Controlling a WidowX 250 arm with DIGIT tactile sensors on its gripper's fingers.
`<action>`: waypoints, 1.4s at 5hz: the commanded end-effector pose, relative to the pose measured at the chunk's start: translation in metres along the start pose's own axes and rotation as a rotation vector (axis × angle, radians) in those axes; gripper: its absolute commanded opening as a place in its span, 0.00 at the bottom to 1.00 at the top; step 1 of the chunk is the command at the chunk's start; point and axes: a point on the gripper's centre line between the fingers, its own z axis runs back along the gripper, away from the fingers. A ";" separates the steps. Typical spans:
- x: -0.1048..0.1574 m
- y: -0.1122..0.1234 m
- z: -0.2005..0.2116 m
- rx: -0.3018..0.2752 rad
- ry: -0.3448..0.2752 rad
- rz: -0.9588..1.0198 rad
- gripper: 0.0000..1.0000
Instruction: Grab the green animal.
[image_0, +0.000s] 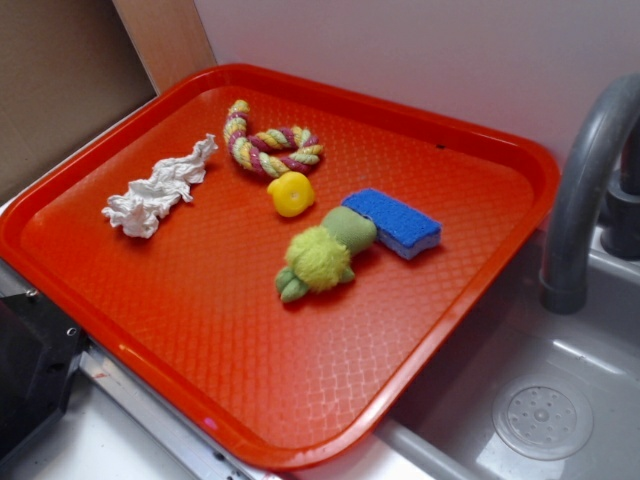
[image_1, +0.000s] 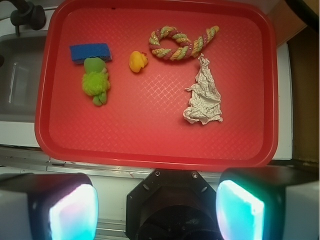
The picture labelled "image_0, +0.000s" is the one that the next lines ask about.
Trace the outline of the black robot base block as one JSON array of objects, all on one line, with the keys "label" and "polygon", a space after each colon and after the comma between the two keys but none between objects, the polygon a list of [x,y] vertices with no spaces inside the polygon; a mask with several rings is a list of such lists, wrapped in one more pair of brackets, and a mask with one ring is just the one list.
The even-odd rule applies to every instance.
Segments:
[{"label": "black robot base block", "polygon": [[66,413],[87,340],[36,289],[1,299],[1,464]]}]

